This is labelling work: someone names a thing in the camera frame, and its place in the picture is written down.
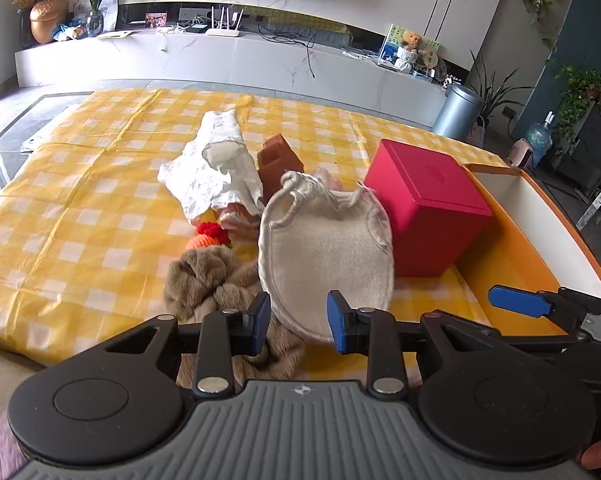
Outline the brown braided plush towel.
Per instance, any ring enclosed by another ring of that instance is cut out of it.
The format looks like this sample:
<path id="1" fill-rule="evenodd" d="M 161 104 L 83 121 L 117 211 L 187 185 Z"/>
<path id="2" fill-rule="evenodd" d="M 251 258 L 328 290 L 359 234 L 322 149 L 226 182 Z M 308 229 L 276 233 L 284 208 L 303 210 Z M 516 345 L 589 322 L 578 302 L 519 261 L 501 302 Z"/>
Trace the brown braided plush towel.
<path id="1" fill-rule="evenodd" d="M 215 311 L 244 311 L 261 291 L 258 265 L 243 263 L 226 246 L 194 248 L 174 260 L 164 286 L 168 313 L 181 323 L 200 323 Z M 258 356 L 232 359 L 234 381 L 287 380 L 295 376 L 305 353 L 305 341 L 270 318 L 264 349 Z"/>

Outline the orange crochet fruit toy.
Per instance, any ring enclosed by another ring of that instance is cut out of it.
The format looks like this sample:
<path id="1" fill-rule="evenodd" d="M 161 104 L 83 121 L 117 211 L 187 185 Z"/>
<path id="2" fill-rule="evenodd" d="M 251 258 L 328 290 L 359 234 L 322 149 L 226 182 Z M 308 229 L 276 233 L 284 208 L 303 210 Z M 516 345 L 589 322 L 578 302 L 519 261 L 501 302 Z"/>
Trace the orange crochet fruit toy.
<path id="1" fill-rule="evenodd" d="M 196 217 L 192 226 L 194 226 L 194 232 L 188 244 L 186 244 L 186 250 L 212 246 L 231 246 L 229 232 L 220 226 L 217 214 L 212 209 L 207 209 L 200 217 Z"/>

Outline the beige bath mitt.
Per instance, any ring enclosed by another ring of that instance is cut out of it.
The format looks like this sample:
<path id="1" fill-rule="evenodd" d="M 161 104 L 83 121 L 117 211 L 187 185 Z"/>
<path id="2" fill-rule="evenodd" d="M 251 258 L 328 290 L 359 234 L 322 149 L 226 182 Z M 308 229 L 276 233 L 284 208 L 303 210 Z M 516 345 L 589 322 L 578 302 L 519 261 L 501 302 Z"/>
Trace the beige bath mitt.
<path id="1" fill-rule="evenodd" d="M 334 191 L 289 171 L 261 216 L 258 274 L 283 326 L 329 344 L 332 290 L 353 308 L 389 310 L 395 278 L 389 216 L 370 188 Z"/>

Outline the white cloth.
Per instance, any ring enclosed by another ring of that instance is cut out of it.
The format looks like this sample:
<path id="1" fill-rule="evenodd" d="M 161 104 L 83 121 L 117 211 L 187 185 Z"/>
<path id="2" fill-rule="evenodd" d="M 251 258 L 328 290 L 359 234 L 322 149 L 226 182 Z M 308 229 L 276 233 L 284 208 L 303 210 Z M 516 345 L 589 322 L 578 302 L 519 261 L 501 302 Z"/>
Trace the white cloth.
<path id="1" fill-rule="evenodd" d="M 262 211 L 264 189 L 235 110 L 205 113 L 195 138 L 177 158 L 159 167 L 157 180 L 190 221 L 232 204 L 251 216 Z"/>

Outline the brown sponge block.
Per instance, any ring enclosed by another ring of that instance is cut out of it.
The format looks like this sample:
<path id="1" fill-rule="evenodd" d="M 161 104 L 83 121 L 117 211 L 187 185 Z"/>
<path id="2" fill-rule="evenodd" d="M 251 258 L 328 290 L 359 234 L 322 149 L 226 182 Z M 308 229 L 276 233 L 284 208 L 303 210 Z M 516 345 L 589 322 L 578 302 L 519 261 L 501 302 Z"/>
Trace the brown sponge block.
<path id="1" fill-rule="evenodd" d="M 262 202 L 267 204 L 281 188 L 287 171 L 303 172 L 304 164 L 282 134 L 267 139 L 257 153 L 258 176 L 262 183 Z"/>

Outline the pink white crochet pad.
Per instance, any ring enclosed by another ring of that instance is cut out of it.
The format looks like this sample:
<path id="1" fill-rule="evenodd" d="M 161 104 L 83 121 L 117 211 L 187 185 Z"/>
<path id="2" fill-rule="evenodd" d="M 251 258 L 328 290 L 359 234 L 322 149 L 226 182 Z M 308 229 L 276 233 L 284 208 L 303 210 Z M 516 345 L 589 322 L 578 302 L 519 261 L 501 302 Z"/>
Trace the pink white crochet pad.
<path id="1" fill-rule="evenodd" d="M 311 177 L 320 181 L 329 190 L 343 191 L 344 189 L 342 181 L 325 168 L 317 168 Z M 260 217 L 249 214 L 241 204 L 230 204 L 220 211 L 218 222 L 223 229 L 229 232 L 231 240 L 238 237 L 258 237 Z"/>

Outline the orange cardboard box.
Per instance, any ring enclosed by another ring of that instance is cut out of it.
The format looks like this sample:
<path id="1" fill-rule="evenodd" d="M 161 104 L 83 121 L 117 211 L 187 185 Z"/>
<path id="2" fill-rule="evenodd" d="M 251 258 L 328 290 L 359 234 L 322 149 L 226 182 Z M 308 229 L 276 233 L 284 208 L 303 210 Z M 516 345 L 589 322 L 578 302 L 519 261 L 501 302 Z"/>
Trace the orange cardboard box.
<path id="1" fill-rule="evenodd" d="M 469 178 L 493 212 L 456 266 L 491 326 L 508 336 L 558 335 L 545 318 L 493 307 L 495 285 L 538 292 L 561 287 L 601 298 L 601 265 L 578 230 L 524 171 L 472 164 Z"/>

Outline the red square box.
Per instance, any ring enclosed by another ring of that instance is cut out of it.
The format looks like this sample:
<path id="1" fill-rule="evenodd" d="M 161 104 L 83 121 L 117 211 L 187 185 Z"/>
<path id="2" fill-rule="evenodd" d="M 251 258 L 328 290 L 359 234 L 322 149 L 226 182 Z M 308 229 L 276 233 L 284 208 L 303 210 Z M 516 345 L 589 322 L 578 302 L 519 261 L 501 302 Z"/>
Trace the red square box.
<path id="1" fill-rule="evenodd" d="M 363 184 L 389 216 L 401 278 L 442 275 L 493 218 L 456 159 L 426 148 L 383 139 Z"/>

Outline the blue water jug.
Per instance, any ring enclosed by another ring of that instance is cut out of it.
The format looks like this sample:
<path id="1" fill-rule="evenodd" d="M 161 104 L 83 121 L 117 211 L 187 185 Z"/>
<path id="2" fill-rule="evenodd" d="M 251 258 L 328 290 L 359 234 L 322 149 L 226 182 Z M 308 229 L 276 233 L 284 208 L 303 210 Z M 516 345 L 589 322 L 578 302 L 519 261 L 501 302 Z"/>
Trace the blue water jug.
<path id="1" fill-rule="evenodd" d="M 538 166 L 552 146 L 551 127 L 555 113 L 549 110 L 543 122 L 533 122 L 525 132 L 524 139 L 532 148 L 532 165 Z"/>

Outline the grey metal trash can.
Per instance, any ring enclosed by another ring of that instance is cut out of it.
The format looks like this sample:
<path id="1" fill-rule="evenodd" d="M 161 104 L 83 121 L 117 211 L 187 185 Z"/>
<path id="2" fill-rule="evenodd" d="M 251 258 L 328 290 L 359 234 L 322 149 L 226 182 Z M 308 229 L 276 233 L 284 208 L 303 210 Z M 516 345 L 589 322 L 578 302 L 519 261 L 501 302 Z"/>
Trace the grey metal trash can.
<path id="1" fill-rule="evenodd" d="M 462 84 L 450 84 L 445 96 L 445 103 L 436 117 L 432 132 L 448 139 L 464 141 L 479 117 L 484 100 Z"/>

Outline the potted floor plant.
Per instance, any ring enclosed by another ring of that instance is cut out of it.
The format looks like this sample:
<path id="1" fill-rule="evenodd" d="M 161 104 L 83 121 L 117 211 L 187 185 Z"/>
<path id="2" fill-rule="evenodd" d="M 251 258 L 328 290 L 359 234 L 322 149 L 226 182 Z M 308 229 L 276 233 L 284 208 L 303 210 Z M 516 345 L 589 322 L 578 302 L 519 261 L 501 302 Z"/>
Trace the potted floor plant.
<path id="1" fill-rule="evenodd" d="M 533 87 L 511 84 L 511 79 L 519 71 L 517 68 L 498 82 L 497 72 L 495 70 L 490 72 L 479 54 L 471 52 L 471 57 L 474 62 L 472 70 L 475 78 L 469 82 L 468 88 L 481 99 L 482 106 L 479 116 L 476 117 L 476 121 L 468 135 L 468 142 L 476 148 L 483 148 L 491 115 L 498 108 L 508 105 L 522 107 L 523 103 L 518 99 L 513 99 L 512 93 L 532 90 Z"/>

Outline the hanging ivy plant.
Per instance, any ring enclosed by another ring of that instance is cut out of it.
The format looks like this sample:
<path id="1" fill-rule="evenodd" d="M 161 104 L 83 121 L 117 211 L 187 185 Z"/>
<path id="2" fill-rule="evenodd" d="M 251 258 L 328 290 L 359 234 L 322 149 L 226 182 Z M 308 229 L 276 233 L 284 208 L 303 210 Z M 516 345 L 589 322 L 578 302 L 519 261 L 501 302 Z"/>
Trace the hanging ivy plant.
<path id="1" fill-rule="evenodd" d="M 552 112 L 552 148 L 563 153 L 596 96 L 601 97 L 601 0 L 571 0 L 514 136 L 521 138 Z"/>

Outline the white marble tv bench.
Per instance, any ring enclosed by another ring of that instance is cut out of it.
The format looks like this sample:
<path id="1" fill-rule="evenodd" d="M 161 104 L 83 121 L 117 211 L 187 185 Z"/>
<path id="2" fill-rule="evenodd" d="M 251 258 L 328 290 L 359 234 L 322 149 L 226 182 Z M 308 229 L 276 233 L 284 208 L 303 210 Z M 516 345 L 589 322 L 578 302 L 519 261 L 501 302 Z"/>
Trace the white marble tv bench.
<path id="1" fill-rule="evenodd" d="M 133 32 L 52 42 L 17 52 L 22 87 L 69 81 L 175 80 L 230 84 L 333 101 L 433 126 L 445 102 L 437 84 L 325 46 L 279 44 L 257 34 L 221 38 Z"/>

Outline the purple fluffy blanket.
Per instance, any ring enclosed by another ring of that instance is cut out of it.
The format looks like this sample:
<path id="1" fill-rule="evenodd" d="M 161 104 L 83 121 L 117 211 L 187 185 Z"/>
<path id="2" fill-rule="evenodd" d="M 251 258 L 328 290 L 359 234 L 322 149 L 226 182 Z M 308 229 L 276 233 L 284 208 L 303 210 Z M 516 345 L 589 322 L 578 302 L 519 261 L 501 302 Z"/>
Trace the purple fluffy blanket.
<path id="1" fill-rule="evenodd" d="M 0 415 L 0 480 L 9 479 L 26 464 L 26 457 L 20 450 L 8 416 L 3 412 Z"/>

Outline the teddy bear figure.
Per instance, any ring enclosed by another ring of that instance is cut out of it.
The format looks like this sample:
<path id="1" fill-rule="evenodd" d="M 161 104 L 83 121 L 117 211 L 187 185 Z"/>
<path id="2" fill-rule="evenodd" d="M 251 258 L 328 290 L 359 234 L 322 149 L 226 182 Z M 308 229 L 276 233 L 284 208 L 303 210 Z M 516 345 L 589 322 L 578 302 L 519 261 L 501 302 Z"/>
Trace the teddy bear figure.
<path id="1" fill-rule="evenodd" d="M 397 49 L 394 66 L 398 72 L 411 72 L 415 63 L 419 60 L 419 47 L 422 36 L 412 30 L 406 30 L 401 36 L 401 45 Z"/>

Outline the white wifi router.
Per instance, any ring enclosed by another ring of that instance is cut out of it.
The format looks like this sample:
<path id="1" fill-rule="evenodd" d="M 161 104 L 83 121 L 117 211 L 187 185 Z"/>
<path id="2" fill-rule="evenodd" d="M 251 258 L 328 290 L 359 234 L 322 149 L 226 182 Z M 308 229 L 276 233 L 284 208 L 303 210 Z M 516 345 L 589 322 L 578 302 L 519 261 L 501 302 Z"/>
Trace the white wifi router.
<path id="1" fill-rule="evenodd" d="M 212 9 L 212 16 L 205 35 L 228 38 L 240 36 L 243 14 L 243 9 L 235 11 L 232 6 L 224 6 L 220 9 L 220 15 L 215 16 L 215 9 Z"/>

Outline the golden acorn jar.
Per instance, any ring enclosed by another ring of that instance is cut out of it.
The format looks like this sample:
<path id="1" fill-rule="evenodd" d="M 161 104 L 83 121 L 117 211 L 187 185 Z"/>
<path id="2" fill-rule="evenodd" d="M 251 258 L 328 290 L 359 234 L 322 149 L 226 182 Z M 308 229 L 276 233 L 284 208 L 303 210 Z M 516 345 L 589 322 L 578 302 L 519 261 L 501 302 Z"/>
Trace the golden acorn jar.
<path id="1" fill-rule="evenodd" d="M 40 0 L 30 10 L 30 28 L 38 44 L 52 41 L 52 30 L 63 23 L 67 15 L 66 0 Z"/>

